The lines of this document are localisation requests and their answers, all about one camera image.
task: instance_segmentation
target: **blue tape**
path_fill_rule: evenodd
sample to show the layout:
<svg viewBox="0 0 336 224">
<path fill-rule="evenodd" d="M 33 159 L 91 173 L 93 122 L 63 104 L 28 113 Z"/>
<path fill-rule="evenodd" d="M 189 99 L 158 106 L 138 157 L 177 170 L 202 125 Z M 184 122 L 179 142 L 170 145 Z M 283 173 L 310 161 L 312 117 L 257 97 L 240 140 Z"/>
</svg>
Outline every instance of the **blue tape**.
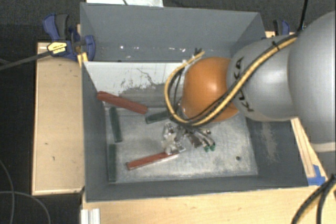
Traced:
<svg viewBox="0 0 336 224">
<path fill-rule="evenodd" d="M 316 176 L 307 178 L 308 185 L 309 186 L 313 186 L 313 185 L 321 186 L 324 182 L 326 182 L 325 177 L 321 176 L 320 168 L 318 165 L 313 164 L 313 167 L 314 167 Z"/>
</svg>

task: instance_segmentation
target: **gray bin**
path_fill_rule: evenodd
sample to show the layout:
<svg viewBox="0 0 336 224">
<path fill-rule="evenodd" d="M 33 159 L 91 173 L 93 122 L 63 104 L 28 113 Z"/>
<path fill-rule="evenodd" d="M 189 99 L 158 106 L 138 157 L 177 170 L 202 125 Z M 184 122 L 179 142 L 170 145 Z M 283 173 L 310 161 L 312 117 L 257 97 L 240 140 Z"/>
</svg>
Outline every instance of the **gray bin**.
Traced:
<svg viewBox="0 0 336 224">
<path fill-rule="evenodd" d="M 195 48 L 231 57 L 264 38 L 258 13 L 82 3 L 80 15 L 82 35 L 97 43 L 95 61 L 82 69 L 87 201 L 307 185 L 290 122 L 241 114 L 214 127 L 216 151 L 189 146 L 176 159 L 127 171 L 126 161 L 162 151 L 166 121 L 147 125 L 143 115 L 117 109 L 123 141 L 115 143 L 109 106 L 96 99 L 103 90 L 163 110 L 163 83 L 174 67 Z"/>
</svg>

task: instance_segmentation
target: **cable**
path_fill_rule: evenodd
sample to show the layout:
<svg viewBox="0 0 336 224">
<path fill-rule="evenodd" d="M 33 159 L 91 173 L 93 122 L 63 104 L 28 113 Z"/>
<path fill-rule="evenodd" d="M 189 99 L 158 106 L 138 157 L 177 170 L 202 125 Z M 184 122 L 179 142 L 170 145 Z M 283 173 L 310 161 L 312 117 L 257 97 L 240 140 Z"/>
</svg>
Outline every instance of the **cable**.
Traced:
<svg viewBox="0 0 336 224">
<path fill-rule="evenodd" d="M 4 163 L 0 160 L 0 165 L 2 166 L 2 168 L 3 168 L 3 170 L 5 171 L 5 173 L 6 173 L 6 175 L 7 175 L 7 178 L 8 178 L 8 182 L 9 182 L 9 184 L 10 184 L 10 193 L 12 193 L 12 212 L 10 213 L 10 221 L 9 221 L 9 223 L 10 224 L 12 224 L 13 223 L 13 219 L 14 219 L 14 211 L 15 211 L 15 195 L 14 195 L 14 186 L 13 186 L 13 181 L 12 181 L 12 179 L 11 179 L 11 177 L 10 177 L 10 175 L 9 175 L 9 172 L 8 172 L 8 170 L 7 170 L 7 168 L 6 168 L 6 166 L 4 165 Z"/>
<path fill-rule="evenodd" d="M 46 212 L 46 215 L 47 215 L 47 218 L 48 218 L 48 223 L 51 224 L 51 219 L 50 219 L 50 214 L 49 214 L 49 211 L 48 209 L 46 208 L 46 206 L 39 200 L 37 199 L 36 197 L 30 195 L 30 194 L 26 194 L 26 193 L 21 193 L 21 192 L 18 192 L 18 191 L 14 191 L 14 186 L 13 186 L 13 181 L 10 177 L 10 174 L 6 168 L 6 166 L 3 164 L 3 162 L 0 160 L 0 165 L 1 167 L 4 169 L 6 175 L 7 175 L 7 178 L 8 178 L 8 181 L 9 181 L 9 184 L 10 184 L 10 191 L 0 191 L 0 194 L 11 194 L 12 195 L 12 212 L 10 213 L 10 221 L 9 221 L 9 224 L 13 224 L 13 219 L 14 219 L 14 212 L 15 212 L 15 194 L 17 195 L 22 195 L 22 196 L 26 196 L 28 198 L 31 198 L 33 200 L 35 200 L 37 203 L 39 203 L 43 210 Z"/>
<path fill-rule="evenodd" d="M 241 76 L 238 78 L 238 80 L 228 89 L 228 91 L 219 99 L 220 103 L 218 105 L 212 104 L 214 106 L 205 116 L 202 117 L 202 119 L 198 119 L 195 121 L 191 121 L 190 119 L 182 119 L 177 115 L 177 113 L 172 109 L 170 100 L 169 100 L 169 86 L 170 81 L 173 77 L 177 75 L 177 73 L 184 68 L 187 64 L 191 64 L 194 61 L 194 58 L 191 58 L 187 63 L 184 63 L 180 67 L 176 68 L 172 74 L 169 76 L 169 78 L 166 81 L 165 84 L 165 100 L 166 105 L 168 108 L 168 111 L 171 113 L 173 120 L 181 125 L 191 125 L 191 126 L 201 126 L 204 124 L 207 124 L 209 121 L 212 121 L 217 116 L 221 114 L 221 112 L 229 105 L 230 101 L 234 98 L 234 96 L 238 93 L 238 91 L 241 89 L 241 87 L 245 84 L 245 82 L 248 80 L 248 78 L 255 72 L 255 70 L 263 64 L 266 60 L 268 60 L 271 56 L 279 52 L 280 50 L 286 48 L 290 44 L 292 44 L 297 39 L 296 35 L 288 36 L 281 41 L 273 44 L 270 48 L 268 48 L 266 51 L 264 51 L 257 59 L 252 62 L 241 74 Z M 195 58 L 199 58 L 204 53 L 198 54 L 195 56 Z"/>
<path fill-rule="evenodd" d="M 166 84 L 164 86 L 164 98 L 165 98 L 165 102 L 166 102 L 166 105 L 167 105 L 167 108 L 168 108 L 168 111 L 171 113 L 171 115 L 177 119 L 179 119 L 181 122 L 183 123 L 188 123 L 188 121 L 180 118 L 176 112 L 174 111 L 174 109 L 172 108 L 172 104 L 169 100 L 169 95 L 168 95 L 168 89 L 169 87 L 171 87 L 170 85 L 170 81 L 172 80 L 173 77 L 175 77 L 175 75 L 177 75 L 177 73 L 182 70 L 183 68 L 185 68 L 186 66 L 190 65 L 191 63 L 193 63 L 194 61 L 196 61 L 197 59 L 199 59 L 200 57 L 202 57 L 202 55 L 204 54 L 205 52 L 202 51 L 200 53 L 198 53 L 197 55 L 195 55 L 194 57 L 190 58 L 187 62 L 183 63 L 181 66 L 177 67 L 168 77 L 167 81 L 166 81 Z"/>
<path fill-rule="evenodd" d="M 332 186 L 335 184 L 335 175 L 332 175 L 331 178 L 324 182 L 317 190 L 315 190 L 300 206 L 300 208 L 297 210 L 295 213 L 291 224 L 296 224 L 298 223 L 300 217 L 303 215 L 304 211 L 309 207 L 309 205 L 321 194 L 323 193 L 326 189 L 329 187 L 332 188 Z"/>
<path fill-rule="evenodd" d="M 10 194 L 10 193 L 13 193 L 12 191 L 0 191 L 0 194 Z M 51 219 L 50 219 L 50 214 L 48 212 L 48 209 L 47 207 L 39 200 L 37 199 L 36 197 L 30 195 L 30 194 L 26 194 L 26 193 L 21 193 L 21 192 L 18 192 L 18 191 L 15 191 L 14 192 L 16 195 L 22 195 L 22 196 L 25 196 L 25 197 L 28 197 L 30 199 L 33 199 L 34 201 L 36 201 L 39 205 L 41 205 L 41 207 L 43 208 L 43 210 L 45 211 L 46 215 L 47 215 L 47 218 L 48 218 L 48 223 L 51 224 Z"/>
<path fill-rule="evenodd" d="M 331 191 L 331 189 L 333 188 L 333 186 L 335 185 L 335 183 L 336 183 L 336 175 L 331 175 L 329 183 L 325 187 L 325 189 L 324 189 L 324 191 L 323 191 L 323 193 L 321 195 L 318 207 L 317 207 L 317 213 L 316 213 L 316 223 L 317 224 L 321 224 L 322 223 L 323 205 L 324 205 L 324 202 L 326 201 L 326 198 L 327 198 L 329 192 Z"/>
<path fill-rule="evenodd" d="M 11 67 L 22 65 L 23 63 L 35 61 L 35 60 L 41 59 L 41 58 L 49 56 L 49 55 L 50 55 L 50 52 L 46 51 L 46 52 L 43 52 L 42 54 L 30 56 L 28 58 L 25 58 L 25 59 L 22 59 L 22 60 L 18 60 L 16 62 L 10 62 L 10 63 L 7 63 L 7 64 L 5 64 L 3 66 L 0 66 L 0 71 L 5 70 L 7 68 L 11 68 Z"/>
</svg>

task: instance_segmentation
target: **wooden board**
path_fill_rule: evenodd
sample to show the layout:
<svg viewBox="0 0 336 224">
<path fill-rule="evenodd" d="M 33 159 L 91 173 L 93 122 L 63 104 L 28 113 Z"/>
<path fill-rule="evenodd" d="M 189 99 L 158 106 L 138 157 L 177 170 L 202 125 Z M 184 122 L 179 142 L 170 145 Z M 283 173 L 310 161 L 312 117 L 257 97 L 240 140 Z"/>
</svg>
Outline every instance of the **wooden board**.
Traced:
<svg viewBox="0 0 336 224">
<path fill-rule="evenodd" d="M 39 44 L 39 52 L 45 51 Z M 80 69 L 73 61 L 45 58 L 37 63 L 33 162 L 33 195 L 75 193 L 84 186 Z M 308 175 L 321 164 L 300 122 L 292 121 Z M 101 223 L 290 223 L 302 202 L 316 189 L 249 191 L 215 195 L 86 203 L 100 209 Z M 316 204 L 300 223 L 315 223 Z M 333 194 L 327 198 L 322 223 L 336 219 Z"/>
<path fill-rule="evenodd" d="M 38 44 L 38 53 L 47 44 Z M 80 68 L 65 58 L 37 61 L 33 195 L 77 193 L 84 186 Z"/>
<path fill-rule="evenodd" d="M 83 204 L 84 209 L 100 209 L 101 224 L 290 224 L 296 210 L 316 187 L 249 191 L 216 195 L 190 196 Z M 327 197 L 323 222 L 335 223 L 336 202 Z M 315 223 L 316 202 L 299 223 Z"/>
</svg>

